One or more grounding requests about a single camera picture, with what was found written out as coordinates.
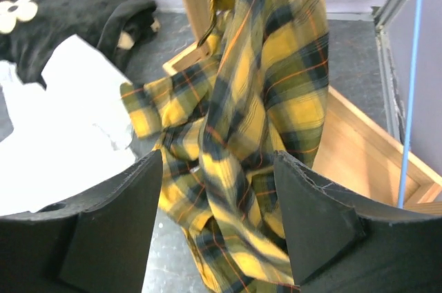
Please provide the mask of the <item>yellow plaid shirt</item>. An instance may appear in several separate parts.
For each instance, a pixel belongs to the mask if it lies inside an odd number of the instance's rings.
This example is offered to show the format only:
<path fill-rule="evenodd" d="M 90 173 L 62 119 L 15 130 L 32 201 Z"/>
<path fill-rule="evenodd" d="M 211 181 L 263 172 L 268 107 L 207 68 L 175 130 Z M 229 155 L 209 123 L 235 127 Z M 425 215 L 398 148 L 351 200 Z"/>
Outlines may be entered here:
<path fill-rule="evenodd" d="M 325 0 L 210 0 L 210 55 L 144 85 L 122 84 L 139 138 L 159 135 L 159 206 L 212 292 L 297 292 L 273 155 L 307 166 L 329 86 Z"/>

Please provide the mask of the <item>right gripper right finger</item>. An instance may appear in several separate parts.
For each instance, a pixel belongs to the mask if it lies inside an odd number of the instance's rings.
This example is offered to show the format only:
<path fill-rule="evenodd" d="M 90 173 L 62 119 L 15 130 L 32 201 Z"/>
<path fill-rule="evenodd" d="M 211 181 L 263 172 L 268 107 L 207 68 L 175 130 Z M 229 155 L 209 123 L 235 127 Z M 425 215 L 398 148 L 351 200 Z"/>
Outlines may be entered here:
<path fill-rule="evenodd" d="M 279 151 L 274 178 L 302 292 L 440 292 L 441 218 L 385 205 Z"/>

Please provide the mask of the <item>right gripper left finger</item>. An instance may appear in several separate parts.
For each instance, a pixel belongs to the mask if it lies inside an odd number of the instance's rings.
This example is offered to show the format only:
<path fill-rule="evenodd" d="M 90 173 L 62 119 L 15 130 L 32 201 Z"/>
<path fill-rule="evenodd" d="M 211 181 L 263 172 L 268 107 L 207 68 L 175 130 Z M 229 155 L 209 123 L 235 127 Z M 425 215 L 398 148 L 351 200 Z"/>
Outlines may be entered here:
<path fill-rule="evenodd" d="M 141 292 L 162 184 L 152 151 L 76 196 L 1 217 L 2 292 Z"/>

